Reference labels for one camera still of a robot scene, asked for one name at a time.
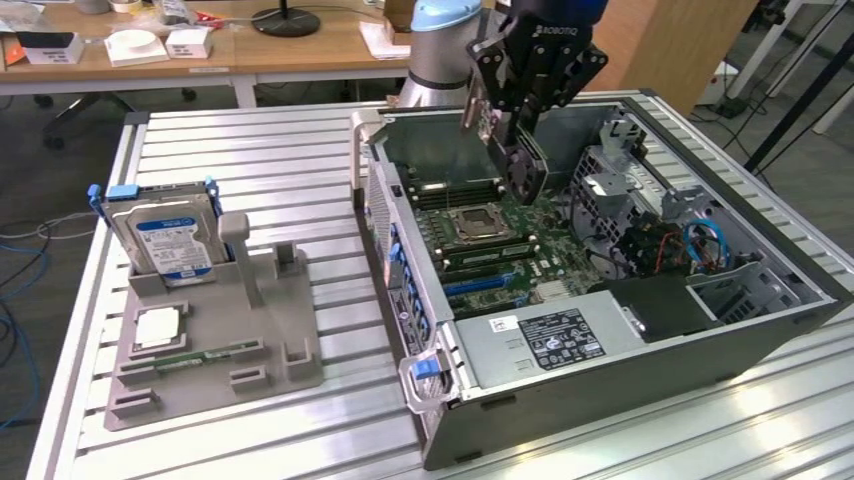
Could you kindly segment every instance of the blue pcie slot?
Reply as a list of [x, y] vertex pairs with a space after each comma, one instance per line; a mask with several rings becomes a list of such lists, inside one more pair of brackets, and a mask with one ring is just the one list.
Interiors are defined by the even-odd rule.
[[494, 288], [503, 288], [510, 285], [513, 280], [513, 273], [506, 273], [498, 277], [489, 278], [486, 280], [478, 280], [461, 285], [451, 285], [445, 287], [445, 295], [453, 297], [455, 295], [463, 295], [466, 293], [481, 292], [483, 290], [491, 290]]

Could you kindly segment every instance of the metal slat surface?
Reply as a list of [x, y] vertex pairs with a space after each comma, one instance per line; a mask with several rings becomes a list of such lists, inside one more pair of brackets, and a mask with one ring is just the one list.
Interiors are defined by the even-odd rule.
[[[634, 98], [822, 268], [854, 289], [845, 252], [666, 105]], [[561, 472], [558, 478], [850, 478], [854, 308], [727, 383], [469, 464], [438, 472], [421, 469], [349, 200], [347, 117], [367, 106], [377, 104], [152, 115], [136, 158], [127, 159], [139, 165], [138, 183], [198, 181], [211, 175], [224, 209], [250, 215], [250, 247], [259, 250], [294, 240], [307, 253], [326, 381], [310, 390], [107, 431], [103, 409], [128, 268], [116, 242], [102, 240], [94, 248], [103, 253], [94, 261], [100, 262], [103, 281], [91, 292], [91, 331], [80, 338], [76, 388], [66, 400], [68, 428], [64, 434], [58, 429], [60, 441], [54, 443], [60, 447], [50, 452], [56, 476], [427, 480], [530, 479]], [[647, 147], [650, 162], [671, 184], [695, 184], [654, 139]]]

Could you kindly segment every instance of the cpu socket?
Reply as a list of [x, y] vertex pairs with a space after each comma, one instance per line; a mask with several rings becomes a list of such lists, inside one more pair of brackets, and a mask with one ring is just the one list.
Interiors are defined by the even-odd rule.
[[454, 219], [457, 235], [465, 243], [495, 240], [513, 234], [502, 217], [502, 210], [495, 205], [459, 208], [449, 213]]

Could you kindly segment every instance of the white label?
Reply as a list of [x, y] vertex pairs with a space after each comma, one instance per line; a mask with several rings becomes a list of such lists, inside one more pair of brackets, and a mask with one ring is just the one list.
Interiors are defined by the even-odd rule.
[[490, 325], [493, 326], [493, 332], [502, 333], [507, 330], [519, 329], [519, 318], [515, 315], [507, 317], [491, 318]]
[[228, 73], [228, 67], [198, 67], [191, 68], [190, 73]]
[[521, 245], [518, 247], [507, 247], [502, 251], [502, 255], [506, 255], [506, 256], [519, 255], [521, 253], [529, 253], [530, 250], [531, 250], [531, 245]]
[[179, 280], [206, 274], [214, 264], [204, 244], [194, 238], [199, 224], [191, 217], [136, 225], [143, 245], [160, 275]]
[[489, 260], [497, 260], [499, 257], [498, 253], [487, 253], [486, 255], [481, 255], [479, 257], [469, 257], [463, 260], [463, 265], [474, 262], [486, 262]]

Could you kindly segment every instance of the red object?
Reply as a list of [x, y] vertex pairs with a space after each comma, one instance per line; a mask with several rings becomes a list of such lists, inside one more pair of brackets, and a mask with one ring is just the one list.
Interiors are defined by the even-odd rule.
[[6, 59], [4, 60], [6, 60], [7, 67], [10, 65], [14, 65], [15, 63], [18, 63], [26, 56], [27, 56], [27, 54], [24, 53], [24, 49], [22, 47], [22, 44], [18, 42], [18, 40], [15, 40], [15, 44], [6, 51]]
[[204, 22], [206, 27], [211, 27], [214, 30], [219, 30], [226, 26], [226, 22], [218, 22], [223, 17], [211, 15], [210, 13], [196, 12], [196, 21]]
[[655, 260], [655, 273], [662, 269], [662, 255], [665, 253], [665, 244], [667, 243], [667, 239], [675, 235], [674, 232], [670, 232], [662, 238], [662, 244], [658, 246], [658, 260]]

